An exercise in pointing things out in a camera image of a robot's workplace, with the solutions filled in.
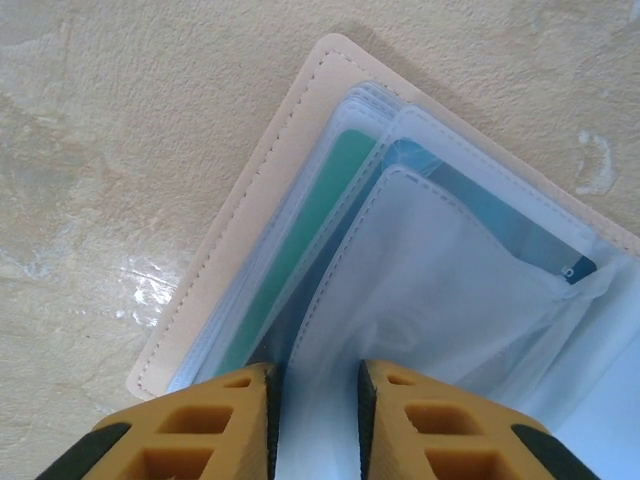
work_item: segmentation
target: concrete surface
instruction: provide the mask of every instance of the concrete surface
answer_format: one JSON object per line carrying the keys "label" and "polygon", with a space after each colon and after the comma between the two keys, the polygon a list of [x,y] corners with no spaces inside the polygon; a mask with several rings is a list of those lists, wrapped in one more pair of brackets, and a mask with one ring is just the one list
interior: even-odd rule
{"label": "concrete surface", "polygon": [[102,416],[317,39],[640,233],[638,0],[0,0],[0,476]]}

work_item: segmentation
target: wallet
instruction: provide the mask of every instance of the wallet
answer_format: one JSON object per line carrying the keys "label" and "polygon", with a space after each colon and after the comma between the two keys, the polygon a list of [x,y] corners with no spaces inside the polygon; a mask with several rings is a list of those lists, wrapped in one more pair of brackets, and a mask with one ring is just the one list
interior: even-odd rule
{"label": "wallet", "polygon": [[[308,437],[340,439],[311,469],[318,478],[351,478],[350,385],[362,358],[381,358],[532,415],[580,456],[592,444],[572,419],[589,405],[606,397],[607,412],[638,417],[628,378],[640,362],[639,256],[632,233],[332,34],[128,387],[149,399],[275,361],[287,372],[281,455],[296,459],[280,474],[302,478],[318,463],[300,447]],[[297,427],[322,411],[341,420]],[[627,441],[640,439],[632,425]]]}

